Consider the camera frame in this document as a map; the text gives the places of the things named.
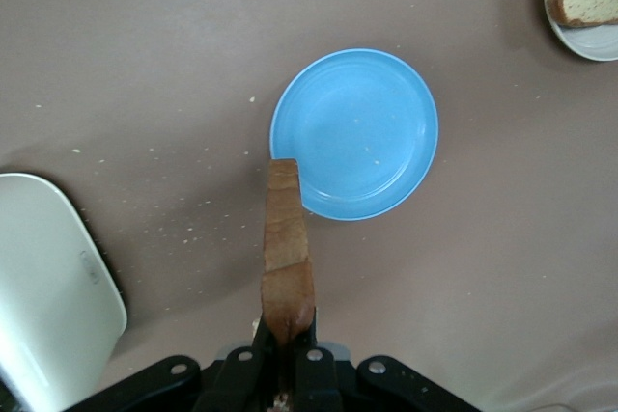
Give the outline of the beige plate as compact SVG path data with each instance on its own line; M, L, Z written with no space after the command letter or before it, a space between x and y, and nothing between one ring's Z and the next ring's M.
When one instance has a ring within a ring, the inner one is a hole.
M618 60L618 25L569 28L555 23L545 12L551 30L576 55L597 62Z

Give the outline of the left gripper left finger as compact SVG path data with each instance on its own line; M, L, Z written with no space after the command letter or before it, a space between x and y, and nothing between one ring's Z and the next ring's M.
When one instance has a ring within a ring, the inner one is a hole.
M258 319L250 344L228 350L206 368L185 355L169 356L63 412L247 412L273 347Z

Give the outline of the white two-slot toaster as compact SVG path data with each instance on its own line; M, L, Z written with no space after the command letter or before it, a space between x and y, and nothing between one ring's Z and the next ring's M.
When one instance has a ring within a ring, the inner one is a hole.
M27 412L89 397L126 306L84 222L41 177L0 174L0 379Z

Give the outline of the dark crusted bread slice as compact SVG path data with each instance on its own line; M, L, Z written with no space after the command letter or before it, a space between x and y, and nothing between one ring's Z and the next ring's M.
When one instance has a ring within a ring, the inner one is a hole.
M275 340L277 389L267 412L291 412L291 357L295 339L315 315L313 267L293 159L268 164L264 272L261 283L263 322Z

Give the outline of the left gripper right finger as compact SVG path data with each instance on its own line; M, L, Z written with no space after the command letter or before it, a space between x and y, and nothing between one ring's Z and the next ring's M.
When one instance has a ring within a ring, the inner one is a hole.
M399 360L354 365L317 340L317 321L294 344L294 412L482 412Z

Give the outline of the blue plate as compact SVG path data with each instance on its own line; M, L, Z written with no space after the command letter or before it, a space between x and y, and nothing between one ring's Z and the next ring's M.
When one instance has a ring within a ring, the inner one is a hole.
M292 158L303 206L358 221L404 202L431 169L439 138L422 76L390 53L340 50L303 69L280 97L269 150Z

